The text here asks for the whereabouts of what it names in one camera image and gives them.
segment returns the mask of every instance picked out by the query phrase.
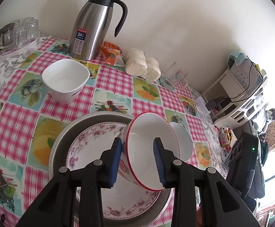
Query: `tablecloth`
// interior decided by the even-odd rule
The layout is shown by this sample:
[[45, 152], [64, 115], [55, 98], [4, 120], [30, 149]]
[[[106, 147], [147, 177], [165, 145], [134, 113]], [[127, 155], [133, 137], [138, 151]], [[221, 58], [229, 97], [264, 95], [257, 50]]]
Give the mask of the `tablecloth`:
[[[41, 35], [23, 54], [0, 60], [0, 216], [5, 214], [6, 226], [15, 226], [48, 183], [49, 154], [58, 134], [90, 112], [136, 116], [150, 110], [176, 121], [193, 140], [187, 163], [200, 169], [214, 166], [226, 176], [217, 132], [212, 120], [197, 110], [194, 100], [200, 94], [191, 88], [170, 91], [159, 81], [129, 76], [124, 68], [104, 65], [100, 52], [94, 60], [80, 61], [91, 75], [78, 98], [68, 105], [55, 102], [41, 74], [51, 63], [71, 58], [68, 48], [68, 40]], [[173, 196], [152, 226], [169, 226], [172, 208]]]

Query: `red-rimmed bowl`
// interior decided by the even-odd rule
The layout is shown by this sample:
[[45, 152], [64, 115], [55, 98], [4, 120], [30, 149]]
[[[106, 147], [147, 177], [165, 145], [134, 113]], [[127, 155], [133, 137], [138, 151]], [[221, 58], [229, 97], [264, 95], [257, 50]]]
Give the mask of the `red-rimmed bowl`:
[[119, 174], [148, 190], [163, 190], [155, 163], [153, 140], [160, 137], [164, 148], [180, 157], [178, 142], [169, 123], [156, 113], [144, 112], [137, 115], [119, 137], [122, 139]]

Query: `black cable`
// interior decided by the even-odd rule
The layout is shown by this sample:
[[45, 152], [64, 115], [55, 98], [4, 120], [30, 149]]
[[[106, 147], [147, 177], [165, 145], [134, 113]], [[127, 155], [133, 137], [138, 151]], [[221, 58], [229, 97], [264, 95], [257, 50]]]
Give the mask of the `black cable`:
[[217, 99], [215, 99], [215, 101], [216, 101], [216, 102], [220, 101], [220, 100], [219, 100], [220, 98], [221, 98], [221, 100], [225, 100], [224, 97], [221, 97], [221, 96], [220, 96], [220, 97], [218, 97]]
[[[247, 89], [249, 88], [249, 86], [250, 86], [250, 72], [251, 72], [251, 68], [252, 68], [252, 66], [258, 71], [258, 73], [260, 74], [260, 76], [261, 76], [261, 78], [262, 78], [262, 82], [261, 82], [261, 84], [263, 83], [263, 81], [264, 81], [264, 78], [263, 78], [263, 76], [262, 76], [262, 74], [260, 73], [260, 71], [253, 65], [254, 64], [254, 62], [253, 61], [251, 61], [250, 60], [250, 62], [251, 62], [251, 66], [250, 66], [250, 69], [249, 69], [249, 75], [248, 75], [248, 81], [249, 81], [249, 83], [248, 83], [248, 87], [242, 92], [242, 93], [240, 93], [238, 96], [235, 96], [235, 97], [229, 97], [229, 99], [231, 100], [231, 99], [235, 99], [235, 98], [237, 98], [237, 97], [239, 97], [241, 94], [243, 94], [245, 91], [247, 91]], [[223, 98], [223, 97], [218, 97], [217, 99], [215, 99], [215, 101], [216, 102], [218, 102], [219, 100], [219, 98], [222, 98], [222, 99], [224, 99], [225, 100], [225, 98]], [[246, 98], [246, 99], [243, 99], [243, 100], [240, 100], [240, 101], [234, 101], [234, 102], [230, 102], [230, 103], [235, 103], [235, 102], [241, 102], [241, 101], [245, 101], [245, 100], [248, 100], [249, 98]]]
[[[260, 76], [261, 76], [261, 78], [262, 78], [262, 82], [261, 82], [261, 84], [259, 85], [259, 86], [261, 86], [262, 85], [262, 83], [263, 83], [263, 81], [264, 81], [264, 78], [263, 78], [263, 76], [262, 76], [262, 74], [260, 73], [260, 71], [254, 66], [254, 68], [258, 71], [258, 73], [260, 74]], [[235, 102], [241, 102], [241, 101], [245, 101], [245, 100], [248, 100], [251, 96], [253, 96], [254, 94], [255, 94], [255, 92], [257, 91], [258, 89], [256, 88], [255, 89], [255, 91], [252, 93], [252, 95], [250, 95], [248, 98], [246, 98], [246, 99], [243, 99], [243, 100], [239, 100], [239, 101], [235, 101]]]
[[237, 98], [237, 97], [239, 97], [241, 94], [243, 94], [245, 91], [247, 91], [247, 89], [248, 89], [249, 86], [250, 86], [250, 72], [251, 72], [252, 66], [253, 66], [253, 62], [251, 61], [251, 66], [250, 66], [249, 75], [248, 75], [248, 80], [249, 80], [248, 87], [247, 87], [242, 93], [240, 93], [238, 96], [232, 97], [232, 98], [230, 98], [230, 99]]

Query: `white wall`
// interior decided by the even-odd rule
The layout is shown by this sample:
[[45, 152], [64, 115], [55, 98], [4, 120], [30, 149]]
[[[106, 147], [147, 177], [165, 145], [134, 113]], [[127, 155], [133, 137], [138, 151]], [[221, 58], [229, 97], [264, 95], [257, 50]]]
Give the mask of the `white wall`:
[[[70, 38], [76, 16], [88, 0], [5, 0], [0, 28], [34, 16], [40, 31]], [[192, 88], [205, 90], [226, 69], [231, 51], [243, 50], [268, 73], [271, 107], [275, 107], [275, 6], [270, 0], [122, 0], [128, 17], [114, 38], [121, 17], [116, 4], [106, 40], [123, 48], [140, 48], [165, 70], [177, 61]]]

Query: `glass cup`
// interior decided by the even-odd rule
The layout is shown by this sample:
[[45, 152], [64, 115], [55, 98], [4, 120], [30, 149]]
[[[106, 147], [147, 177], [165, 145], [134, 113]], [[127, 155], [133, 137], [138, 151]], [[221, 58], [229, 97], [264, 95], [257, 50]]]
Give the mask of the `glass cup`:
[[20, 49], [28, 43], [26, 27], [21, 26], [14, 30], [13, 34], [13, 48]]
[[18, 27], [20, 27], [20, 20], [19, 19], [12, 21], [12, 23], [14, 23], [14, 29], [17, 29]]
[[185, 89], [188, 86], [184, 79], [188, 72], [179, 69], [175, 61], [164, 73], [161, 74], [160, 82], [167, 89]]
[[27, 38], [35, 38], [35, 33], [39, 30], [39, 20], [32, 19], [27, 22], [26, 31], [27, 31]]
[[22, 20], [22, 26], [26, 26], [27, 22], [30, 21], [30, 20], [32, 20], [32, 19], [33, 19], [33, 17], [27, 17], [27, 18], [23, 19]]

